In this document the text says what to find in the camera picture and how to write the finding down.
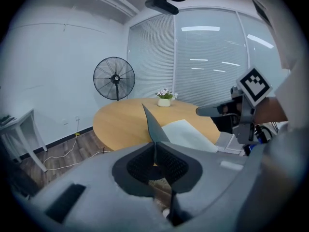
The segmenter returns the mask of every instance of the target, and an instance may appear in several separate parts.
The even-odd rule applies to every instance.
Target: standing fan
[[[93,83],[103,97],[120,100],[131,93],[135,74],[131,65],[122,58],[106,58],[93,73]]]

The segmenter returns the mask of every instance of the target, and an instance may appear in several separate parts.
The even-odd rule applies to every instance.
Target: round wooden table
[[[158,107],[157,101],[156,98],[127,99],[102,107],[93,119],[96,136],[111,150],[151,142],[143,103],[161,126],[185,119],[212,143],[217,142],[220,132],[210,117],[196,115],[197,106],[172,101],[171,107]]]

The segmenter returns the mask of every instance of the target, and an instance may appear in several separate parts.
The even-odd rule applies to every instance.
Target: potted plant
[[[159,90],[156,94],[159,97],[158,106],[160,107],[170,107],[170,101],[177,98],[177,93],[173,94],[167,88]]]

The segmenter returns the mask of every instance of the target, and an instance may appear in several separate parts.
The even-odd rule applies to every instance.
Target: white paper
[[[208,152],[218,151],[217,146],[185,119],[169,123],[162,129],[172,144]]]

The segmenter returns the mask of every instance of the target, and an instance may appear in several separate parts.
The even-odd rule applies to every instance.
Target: white table
[[[44,151],[47,151],[47,148],[42,140],[42,137],[40,136],[39,130],[34,122],[33,119],[33,109],[22,115],[21,117],[10,121],[7,123],[5,126],[0,127],[0,135],[2,138],[2,141],[4,143],[4,146],[7,150],[10,150],[10,152],[14,155],[14,157],[17,159],[18,162],[21,162],[21,159],[19,157],[19,154],[15,148],[15,145],[13,143],[13,140],[11,138],[11,135],[9,134],[10,131],[15,130],[17,133],[17,136],[21,142],[21,146],[29,153],[29,155],[32,157],[32,159],[35,161],[35,163],[44,171],[46,172],[47,169],[43,165],[43,163],[39,160],[39,158],[34,154],[34,152],[31,150],[30,144],[27,141],[23,131],[21,130],[20,125],[27,119],[31,118],[33,128],[34,128],[34,133],[35,136],[39,142],[39,146],[41,146]]]

